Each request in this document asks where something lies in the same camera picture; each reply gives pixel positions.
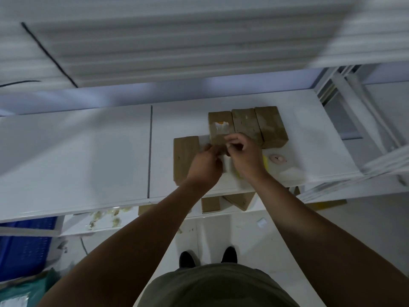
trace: olive green shirt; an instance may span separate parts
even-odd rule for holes
[[[187,268],[149,284],[138,307],[299,307],[260,270],[234,263]]]

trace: person's left hand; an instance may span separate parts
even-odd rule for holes
[[[211,189],[223,173],[223,163],[217,157],[223,146],[206,144],[202,152],[196,154],[187,174],[188,181]]]

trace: forearm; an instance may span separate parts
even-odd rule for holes
[[[207,191],[186,180],[78,263],[39,307],[133,306],[189,210]]]
[[[327,306],[407,304],[408,279],[393,265],[307,208],[272,177],[253,183],[304,274]]]

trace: person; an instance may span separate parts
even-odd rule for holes
[[[409,279],[373,250],[310,210],[264,169],[249,137],[225,137],[234,166],[255,189],[289,250],[327,306],[409,306]],[[101,243],[57,282],[38,307],[133,306],[192,206],[222,175],[220,148],[208,145],[169,196]],[[145,306],[298,306],[262,271],[234,259],[179,269],[147,288]]]

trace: hand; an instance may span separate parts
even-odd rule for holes
[[[264,168],[263,154],[255,141],[242,133],[225,136],[228,153],[239,174],[251,184],[269,175]]]
[[[202,152],[196,154],[190,165],[187,181],[198,183],[211,189],[223,173],[223,163],[217,157],[224,146],[206,144]]]

